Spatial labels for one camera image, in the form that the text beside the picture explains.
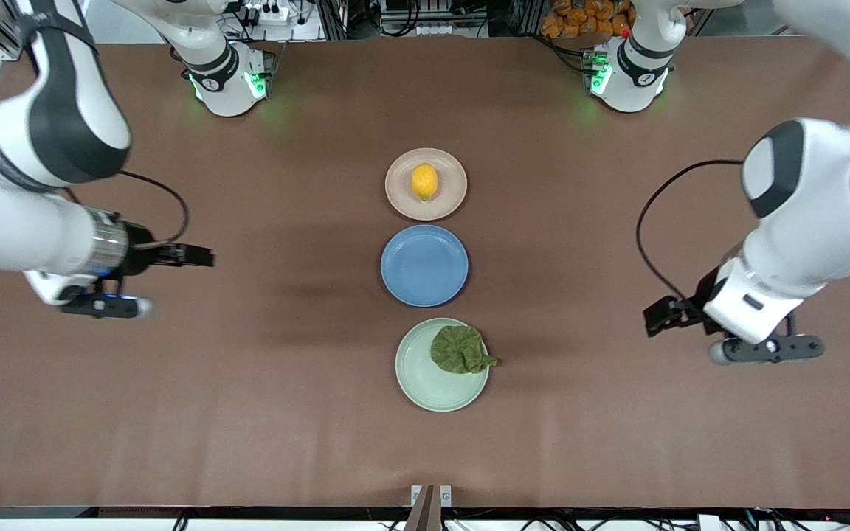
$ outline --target power strip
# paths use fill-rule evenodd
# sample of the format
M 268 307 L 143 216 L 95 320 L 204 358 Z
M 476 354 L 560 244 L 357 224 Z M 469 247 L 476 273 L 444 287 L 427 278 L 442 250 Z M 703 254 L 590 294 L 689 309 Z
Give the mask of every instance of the power strip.
M 263 24 L 264 26 L 287 26 L 287 21 L 290 17 L 290 7 L 278 7 L 277 13 L 271 13 L 271 10 L 263 10 L 260 13 L 258 24 Z

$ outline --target black cable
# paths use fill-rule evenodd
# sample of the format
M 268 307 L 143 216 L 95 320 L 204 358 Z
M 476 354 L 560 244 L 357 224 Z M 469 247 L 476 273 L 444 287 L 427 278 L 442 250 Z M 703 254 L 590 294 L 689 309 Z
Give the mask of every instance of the black cable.
M 179 192 L 173 190 L 172 188 L 169 188 L 168 185 L 165 185 L 165 184 L 162 184 L 159 181 L 156 181 L 156 179 L 144 177 L 140 174 L 136 174 L 136 173 L 133 173 L 131 171 L 121 170 L 118 173 L 120 175 L 126 175 L 127 177 L 135 178 L 135 179 L 137 179 L 137 181 L 144 181 L 144 182 L 147 182 L 148 184 L 152 184 L 153 186 L 156 186 L 158 188 L 162 188 L 163 191 L 168 192 L 169 195 L 172 195 L 173 198 L 175 198 L 176 201 L 179 202 L 179 207 L 182 208 L 182 225 L 179 226 L 179 230 L 176 231 L 176 233 L 174 235 L 172 235 L 169 238 L 166 238 L 164 240 L 158 240 L 158 241 L 149 242 L 149 243 L 146 243 L 146 244 L 135 245 L 135 246 L 133 246 L 133 249 L 155 249 L 155 248 L 158 248 L 158 246 L 164 246 L 166 244 L 171 244 L 172 242 L 175 242 L 179 238 L 182 238 L 183 235 L 185 235 L 187 229 L 189 229 L 189 221 L 192 218 L 192 216 L 189 213 L 189 205 L 186 203 L 185 199 L 182 198 L 182 195 L 179 195 Z
M 481 23 L 481 26 L 478 27 L 477 37 L 481 37 L 481 30 L 483 30 L 483 27 L 487 26 L 487 17 L 489 17 L 489 15 L 490 13 L 485 12 L 485 20 Z M 487 36 L 490 37 L 490 28 L 487 28 Z
M 655 529 L 657 529 L 658 531 L 668 531 L 667 529 L 664 528 L 663 525 L 658 524 L 657 522 L 655 522 L 654 520 L 651 520 L 650 518 L 637 518 L 637 520 L 641 520 L 641 521 L 647 522 L 647 524 L 651 524 L 651 526 L 654 527 Z
M 67 195 L 68 199 L 71 199 L 71 202 L 77 203 L 78 205 L 82 204 L 80 202 L 80 198 L 78 198 L 77 194 L 74 193 L 74 190 L 70 188 L 65 188 L 64 195 Z
M 641 243 L 641 225 L 644 223 L 645 215 L 648 214 L 648 209 L 651 209 L 655 199 L 658 199 L 658 196 L 661 195 L 661 192 L 667 190 L 668 186 L 674 184 L 677 179 L 684 177 L 685 174 L 688 174 L 689 172 L 694 171 L 697 168 L 720 164 L 743 165 L 743 161 L 734 159 L 713 159 L 710 161 L 696 162 L 696 164 L 689 165 L 688 167 L 674 174 L 674 177 L 669 178 L 668 181 L 665 181 L 664 184 L 659 186 L 658 189 L 654 191 L 654 194 L 652 194 L 651 198 L 648 199 L 648 202 L 645 203 L 644 208 L 641 209 L 641 214 L 638 215 L 638 222 L 635 223 L 635 244 L 638 245 L 638 254 L 641 255 L 641 260 L 644 261 L 645 266 L 648 266 L 648 269 L 651 270 L 652 274 L 655 275 L 659 279 L 659 281 L 661 281 L 661 283 L 663 283 L 665 286 L 668 286 L 668 289 L 670 289 L 671 292 L 674 293 L 674 295 L 678 296 L 678 299 L 680 300 L 687 300 L 687 297 L 680 289 L 677 288 L 676 285 L 674 285 L 673 282 L 668 281 L 668 278 L 661 274 L 661 271 L 658 271 L 658 268 L 655 268 L 652 260 L 648 258 L 648 253 L 645 252 L 645 246 Z
M 330 10 L 330 16 L 331 17 L 334 17 L 335 19 L 340 20 L 340 13 L 338 13 L 338 10 L 336 8 L 336 4 L 334 3 L 334 0 L 330 0 L 330 7 L 328 7 L 328 9 Z M 348 8 L 347 8 L 347 20 L 340 20 L 340 21 L 343 24 L 343 34 L 345 35 L 345 37 L 347 37 L 347 39 L 350 39 L 350 10 Z
M 746 520 L 741 520 L 739 523 L 748 531 L 759 531 L 759 521 L 753 518 L 752 512 L 750 510 L 743 510 L 743 512 L 746 514 Z
M 776 515 L 776 511 L 769 512 L 770 518 L 773 520 L 773 531 L 786 531 L 786 527 L 782 524 L 782 521 L 779 520 L 779 517 Z
M 179 56 L 179 52 L 176 51 L 176 47 L 172 44 L 169 45 L 169 57 L 172 58 L 172 60 L 177 60 L 180 63 L 182 63 L 182 56 Z M 182 72 L 179 73 L 179 76 L 182 77 L 183 80 L 188 80 L 189 69 L 183 68 Z
M 776 515 L 779 518 L 785 518 L 786 520 L 792 522 L 792 525 L 795 525 L 796 527 L 798 527 L 799 531 L 812 531 L 812 529 L 805 527 L 805 525 L 803 525 L 802 522 L 800 522 L 799 520 L 795 520 L 795 518 L 790 518 L 790 517 L 782 514 L 781 512 L 779 512 L 777 510 L 773 510 L 773 512 L 775 512 Z
M 186 531 L 186 527 L 189 527 L 189 517 L 198 517 L 196 510 L 179 511 L 179 517 L 176 518 L 176 523 L 173 524 L 173 531 Z
M 567 56 L 573 57 L 583 57 L 583 52 L 570 50 L 569 48 L 564 48 L 562 46 L 557 46 L 556 43 L 553 42 L 553 40 L 547 39 L 542 35 L 537 35 L 536 33 L 520 33 L 519 35 L 517 35 L 517 37 L 531 37 L 536 40 L 537 43 L 543 44 L 544 46 L 550 48 L 550 50 L 553 50 L 556 53 L 566 54 Z
M 613 520 L 615 520 L 615 518 L 620 518 L 620 517 L 621 517 L 621 515 L 616 515 L 616 516 L 610 516 L 608 518 L 605 518 L 605 520 L 600 521 L 599 524 L 595 524 L 595 525 L 593 525 L 593 527 L 590 527 L 590 531 L 596 531 L 596 529 L 599 529 L 603 525 L 608 524 L 608 522 L 613 521 Z
M 386 31 L 385 29 L 382 29 L 381 24 L 379 24 L 377 26 L 375 21 L 372 20 L 373 19 L 372 7 L 369 7 L 367 0 L 364 0 L 364 6 L 365 6 L 365 9 L 367 10 L 367 20 L 369 21 L 369 24 L 372 24 L 372 27 L 375 27 L 376 30 L 378 30 L 382 35 L 387 35 L 389 37 L 404 37 L 405 35 L 408 35 L 409 33 L 411 33 L 415 29 L 415 25 L 418 24 L 418 17 L 421 14 L 421 5 L 418 3 L 418 0 L 415 0 L 415 2 L 412 2 L 412 0 L 406 0 L 406 1 L 409 3 L 409 15 L 408 15 L 408 17 L 406 17 L 405 23 L 402 24 L 402 28 L 399 31 L 392 33 L 391 31 Z
M 577 67 L 576 65 L 570 63 L 565 57 L 563 57 L 564 55 L 567 55 L 567 56 L 573 56 L 573 57 L 580 58 L 580 57 L 583 57 L 583 52 L 577 52 L 577 51 L 573 51 L 573 50 L 569 50 L 567 48 L 557 46 L 556 44 L 553 43 L 552 40 L 547 39 L 546 37 L 542 37 L 540 35 L 537 35 L 536 33 L 522 33 L 519 36 L 520 37 L 531 37 L 535 41 L 537 41 L 537 43 L 543 44 L 547 48 L 550 48 L 550 50 L 553 50 L 553 53 L 556 54 L 556 57 L 558 57 L 560 61 L 563 61 L 563 64 L 566 65 L 567 67 L 569 67 L 570 70 L 573 70 L 574 72 L 579 72 L 580 74 L 596 74 L 596 73 L 599 72 L 598 70 L 594 70 L 594 69 L 591 69 L 591 68 Z
M 688 529 L 689 531 L 695 531 L 697 529 L 697 524 L 675 524 L 673 521 L 664 520 L 665 524 L 671 525 L 671 527 L 677 527 L 678 529 Z
M 566 527 L 567 531 L 586 531 L 586 529 L 584 529 L 579 522 L 576 521 L 576 518 L 574 518 L 571 513 L 559 511 L 553 518 L 559 522 L 560 525 Z
M 238 26 L 242 27 L 242 33 L 245 34 L 244 43 L 254 43 L 254 39 L 251 38 L 251 34 L 247 31 L 247 27 L 245 27 L 245 23 L 242 22 L 242 17 L 238 16 L 237 11 L 232 11 L 232 14 L 235 15 L 235 20 L 238 21 Z
M 550 531 L 556 531 L 556 528 L 553 525 L 550 525 L 549 522 L 543 520 L 543 518 L 533 518 L 533 520 L 527 521 L 526 524 L 523 524 L 523 527 L 520 527 L 520 531 L 526 531 L 531 525 L 539 522 L 540 524 L 546 525 L 547 529 Z

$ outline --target blue plate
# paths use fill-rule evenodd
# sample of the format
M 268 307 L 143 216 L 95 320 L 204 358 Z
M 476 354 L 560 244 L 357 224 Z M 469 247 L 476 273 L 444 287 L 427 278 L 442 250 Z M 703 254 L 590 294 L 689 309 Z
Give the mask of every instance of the blue plate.
M 409 226 L 385 246 L 380 270 L 385 287 L 406 305 L 444 305 L 468 279 L 468 252 L 441 226 Z

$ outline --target green indicator light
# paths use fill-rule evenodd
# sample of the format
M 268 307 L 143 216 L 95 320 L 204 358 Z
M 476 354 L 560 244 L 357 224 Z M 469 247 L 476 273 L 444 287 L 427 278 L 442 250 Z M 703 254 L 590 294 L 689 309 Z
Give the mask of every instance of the green indicator light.
M 267 95 L 266 87 L 264 87 L 263 74 L 245 73 L 245 81 L 249 84 L 251 95 L 260 100 Z
M 192 74 L 189 74 L 189 81 L 192 81 L 192 87 L 196 89 L 196 100 L 202 101 L 202 93 L 198 90 L 198 84 Z
M 605 85 L 608 84 L 609 78 L 612 76 L 612 65 L 607 64 L 603 71 L 595 74 L 592 77 L 592 92 L 593 94 L 603 94 Z

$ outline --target cable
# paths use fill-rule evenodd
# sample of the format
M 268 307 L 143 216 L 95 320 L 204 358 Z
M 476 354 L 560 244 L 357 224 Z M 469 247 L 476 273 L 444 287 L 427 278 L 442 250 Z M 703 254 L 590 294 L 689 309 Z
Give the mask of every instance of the cable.
M 287 51 L 287 43 L 284 43 L 280 47 L 280 53 L 277 54 L 276 60 L 274 60 L 274 70 L 271 71 L 271 75 L 277 75 L 277 71 L 280 70 L 280 60 L 284 58 L 284 52 Z
M 798 527 L 799 531 L 812 531 L 812 529 L 805 527 L 805 525 L 803 525 L 802 522 L 800 522 L 799 520 L 795 520 L 795 518 L 790 518 L 790 517 L 782 514 L 781 512 L 779 512 L 777 510 L 773 510 L 773 512 L 775 512 L 776 516 L 778 516 L 779 518 L 785 518 L 786 520 L 792 522 L 792 525 L 795 525 L 796 527 Z
M 520 33 L 519 35 L 517 35 L 517 37 L 531 37 L 534 40 L 538 41 L 540 44 L 543 44 L 544 46 L 550 48 L 550 50 L 553 50 L 556 53 L 566 54 L 567 56 L 573 57 L 583 57 L 583 52 L 557 46 L 556 43 L 553 42 L 553 40 L 547 39 L 542 35 L 537 35 L 536 33 Z
M 580 58 L 583 57 L 583 52 L 577 52 L 574 50 L 569 50 L 567 48 L 557 46 L 553 43 L 552 40 L 537 35 L 536 33 L 522 33 L 519 36 L 532 37 L 535 41 L 537 41 L 537 43 L 543 44 L 547 48 L 550 48 L 550 50 L 553 50 L 553 53 L 556 54 L 556 57 L 558 57 L 560 61 L 563 61 L 563 64 L 569 67 L 570 70 L 573 70 L 574 72 L 579 72 L 580 74 L 596 74 L 599 72 L 598 70 L 594 70 L 591 68 L 577 67 L 576 65 L 570 63 L 565 57 L 563 57 L 564 55 L 567 55 Z
M 620 518 L 620 517 L 621 517 L 621 515 L 616 515 L 616 516 L 610 516 L 608 518 L 605 518 L 605 520 L 600 521 L 599 524 L 595 524 L 595 525 L 593 525 L 593 527 L 590 527 L 590 531 L 596 531 L 596 529 L 599 529 L 603 525 L 608 524 L 608 522 L 610 522 L 611 520 L 615 520 L 615 518 Z
M 415 29 L 415 25 L 418 24 L 418 17 L 421 14 L 421 5 L 418 3 L 418 0 L 414 0 L 414 2 L 412 2 L 412 0 L 406 0 L 406 2 L 409 4 L 409 16 L 406 17 L 405 23 L 402 24 L 402 28 L 399 31 L 392 33 L 382 29 L 382 24 L 375 23 L 373 20 L 372 7 L 369 6 L 368 0 L 363 0 L 363 7 L 365 9 L 365 13 L 367 13 L 368 23 L 372 27 L 375 27 L 382 35 L 387 35 L 389 37 L 404 37 L 405 35 L 408 35 Z
M 64 195 L 67 195 L 68 199 L 71 199 L 71 202 L 77 203 L 78 205 L 82 204 L 80 202 L 80 198 L 78 198 L 77 194 L 75 194 L 74 190 L 71 188 L 64 188 Z
M 746 520 L 741 520 L 739 523 L 748 531 L 759 531 L 759 521 L 753 518 L 752 512 L 750 510 L 743 510 L 743 513 L 746 514 Z
M 155 179 L 144 177 L 140 174 L 136 174 L 136 173 L 133 173 L 131 171 L 121 170 L 118 173 L 120 175 L 126 175 L 127 177 L 135 178 L 135 179 L 137 179 L 137 181 L 144 181 L 144 182 L 147 182 L 148 184 L 152 184 L 153 186 L 156 186 L 158 188 L 162 188 L 163 191 L 168 192 L 169 195 L 172 195 L 173 198 L 175 198 L 176 201 L 179 202 L 179 207 L 182 208 L 182 225 L 179 227 L 179 230 L 176 231 L 176 233 L 174 235 L 172 235 L 169 238 L 166 238 L 164 240 L 159 240 L 159 241 L 156 241 L 156 242 L 148 242 L 148 243 L 145 243 L 145 244 L 137 244 L 137 245 L 133 246 L 133 249 L 137 249 L 137 251 L 145 251 L 146 249 L 161 248 L 161 246 L 164 246 L 166 244 L 171 244 L 172 242 L 175 242 L 179 238 L 182 238 L 182 235 L 185 235 L 187 229 L 189 229 L 189 221 L 190 221 L 191 215 L 189 213 L 189 205 L 186 203 L 185 199 L 182 198 L 182 195 L 179 195 L 179 192 L 173 190 L 172 188 L 169 188 L 169 186 L 166 186 L 165 184 L 162 184 L 159 181 L 155 181 Z
M 678 529 L 688 529 L 689 531 L 695 531 L 697 529 L 697 524 L 675 524 L 670 520 L 662 520 L 667 525 L 671 525 L 671 527 L 676 527 Z
M 743 161 L 735 160 L 735 159 L 713 159 L 710 161 L 696 162 L 696 164 L 691 164 L 683 170 L 674 174 L 674 177 L 665 181 L 664 184 L 658 187 L 657 190 L 654 191 L 651 198 L 648 199 L 648 202 L 645 203 L 644 208 L 641 209 L 641 214 L 638 215 L 638 222 L 635 223 L 635 244 L 638 245 L 638 254 L 641 255 L 641 260 L 645 263 L 645 266 L 648 266 L 648 269 L 651 270 L 652 274 L 655 275 L 661 283 L 665 286 L 668 286 L 668 289 L 671 290 L 674 295 L 678 296 L 680 300 L 687 300 L 688 298 L 684 295 L 684 293 L 677 288 L 674 283 L 668 281 L 668 278 L 661 274 L 661 271 L 658 271 L 658 268 L 655 268 L 654 263 L 650 258 L 648 258 L 648 253 L 645 252 L 645 246 L 641 243 L 641 225 L 645 221 L 645 215 L 648 214 L 648 209 L 651 209 L 652 204 L 654 204 L 655 199 L 658 199 L 658 196 L 661 195 L 661 192 L 664 192 L 668 189 L 668 186 L 674 184 L 677 179 L 684 177 L 689 172 L 694 171 L 697 168 L 702 168 L 704 166 L 712 166 L 712 165 L 743 165 Z
M 245 34 L 245 43 L 253 43 L 254 39 L 251 38 L 251 34 L 247 31 L 245 23 L 242 22 L 242 17 L 238 16 L 237 11 L 232 11 L 232 14 L 235 16 L 235 20 L 238 21 L 238 26 L 242 27 L 242 33 Z
M 478 39 L 481 38 L 481 30 L 483 30 L 483 27 L 487 26 L 487 17 L 488 13 L 485 13 L 485 20 L 481 23 L 481 26 L 478 27 Z M 490 37 L 490 28 L 487 28 L 487 37 Z
M 537 524 L 537 522 L 539 522 L 539 524 L 546 525 L 547 529 L 550 531 L 556 531 L 556 528 L 553 527 L 553 525 L 550 525 L 546 520 L 543 520 L 543 518 L 533 518 L 533 520 L 527 521 L 526 524 L 523 524 L 523 527 L 520 527 L 520 531 L 526 531 L 527 528 L 533 524 Z
M 340 21 L 340 24 L 343 26 L 343 34 L 347 39 L 350 39 L 350 10 L 347 8 L 347 13 L 345 14 L 345 20 L 340 17 L 340 11 L 336 8 L 336 4 L 334 0 L 330 0 L 330 6 L 327 7 L 330 10 L 330 17 Z
M 173 524 L 173 531 L 186 531 L 186 527 L 189 527 L 189 517 L 196 516 L 195 510 L 182 510 L 179 511 L 179 517 L 176 518 L 176 523 Z

